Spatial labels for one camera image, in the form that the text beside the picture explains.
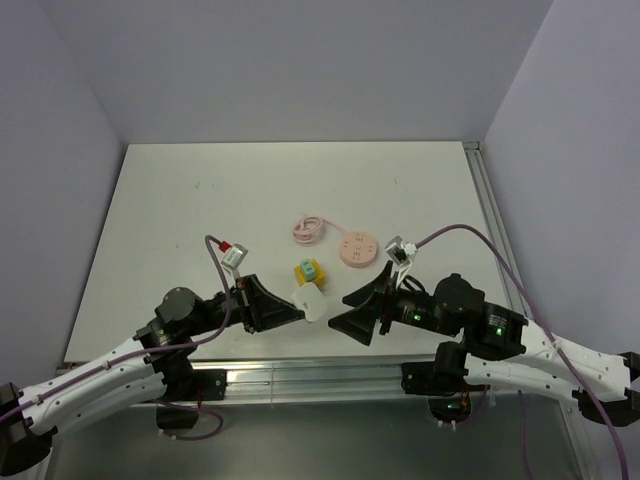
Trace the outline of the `white plug adapter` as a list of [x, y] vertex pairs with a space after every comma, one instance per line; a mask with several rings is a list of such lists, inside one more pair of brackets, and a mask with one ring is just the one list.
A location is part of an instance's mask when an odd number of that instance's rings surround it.
[[322, 319], [328, 309], [327, 301], [314, 283], [305, 283], [292, 294], [293, 304], [304, 313], [308, 323]]

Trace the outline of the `yellow cube socket adapter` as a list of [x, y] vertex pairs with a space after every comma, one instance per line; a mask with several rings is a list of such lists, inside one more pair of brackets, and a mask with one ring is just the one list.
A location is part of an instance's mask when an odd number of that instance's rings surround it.
[[312, 259], [314, 261], [314, 264], [316, 266], [317, 269], [317, 277], [312, 281], [312, 282], [307, 282], [307, 283], [303, 283], [302, 279], [299, 277], [299, 273], [298, 273], [298, 265], [296, 265], [294, 267], [294, 277], [296, 279], [296, 282], [299, 286], [303, 286], [305, 284], [314, 284], [317, 288], [319, 288], [320, 290], [322, 290], [327, 282], [327, 275], [326, 272], [324, 271], [324, 269], [320, 266], [320, 264], [317, 262], [316, 259], [313, 258], [308, 258], [308, 259]]

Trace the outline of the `green plug adapter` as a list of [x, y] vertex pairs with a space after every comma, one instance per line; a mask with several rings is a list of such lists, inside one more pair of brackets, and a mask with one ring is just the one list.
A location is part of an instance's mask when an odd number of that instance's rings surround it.
[[312, 282], [317, 277], [317, 269], [312, 259], [305, 259], [298, 265], [299, 277], [303, 283]]

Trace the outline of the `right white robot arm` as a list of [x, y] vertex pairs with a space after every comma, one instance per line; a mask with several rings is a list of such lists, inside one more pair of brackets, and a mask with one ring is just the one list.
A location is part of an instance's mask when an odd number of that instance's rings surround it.
[[549, 338], [524, 315], [486, 301], [457, 273], [428, 293], [397, 286], [387, 264], [342, 302], [348, 311], [330, 319], [329, 327], [365, 346], [395, 323], [445, 336], [432, 360], [402, 364], [401, 387], [409, 395], [506, 388], [567, 401], [599, 424], [626, 427], [639, 419], [639, 394], [632, 388], [638, 354], [605, 354]]

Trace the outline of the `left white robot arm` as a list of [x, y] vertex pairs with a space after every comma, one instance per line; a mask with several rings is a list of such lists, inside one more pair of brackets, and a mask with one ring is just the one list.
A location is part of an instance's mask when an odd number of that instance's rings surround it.
[[30, 387], [1, 387], [1, 474], [30, 469], [50, 453], [53, 439], [130, 405], [181, 401], [195, 393], [190, 355], [240, 324], [250, 333], [304, 319], [293, 303], [268, 292], [255, 275], [210, 300], [186, 287], [170, 290], [153, 319], [101, 357]]

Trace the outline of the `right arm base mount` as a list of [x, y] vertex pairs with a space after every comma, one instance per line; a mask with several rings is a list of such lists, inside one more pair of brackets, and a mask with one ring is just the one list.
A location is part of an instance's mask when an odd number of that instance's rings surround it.
[[429, 414], [438, 428], [456, 431], [489, 406], [488, 385], [471, 385], [460, 374], [439, 372], [435, 361], [404, 362], [400, 368], [402, 390], [428, 399]]

